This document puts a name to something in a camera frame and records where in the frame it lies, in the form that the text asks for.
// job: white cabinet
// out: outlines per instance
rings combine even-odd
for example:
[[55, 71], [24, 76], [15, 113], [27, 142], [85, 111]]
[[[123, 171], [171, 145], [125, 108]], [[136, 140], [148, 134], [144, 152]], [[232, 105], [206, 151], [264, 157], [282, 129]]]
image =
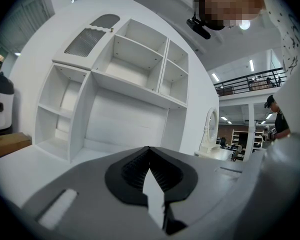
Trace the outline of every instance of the white cabinet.
[[81, 49], [79, 29], [56, 54], [54, 61], [62, 64], [52, 64], [43, 85], [33, 143], [68, 162], [78, 154], [142, 146], [179, 151], [187, 114], [188, 54], [136, 20], [113, 21], [114, 32], [92, 26], [95, 20], [84, 31], [105, 32], [96, 37], [96, 45], [95, 37], [86, 34], [90, 45]]

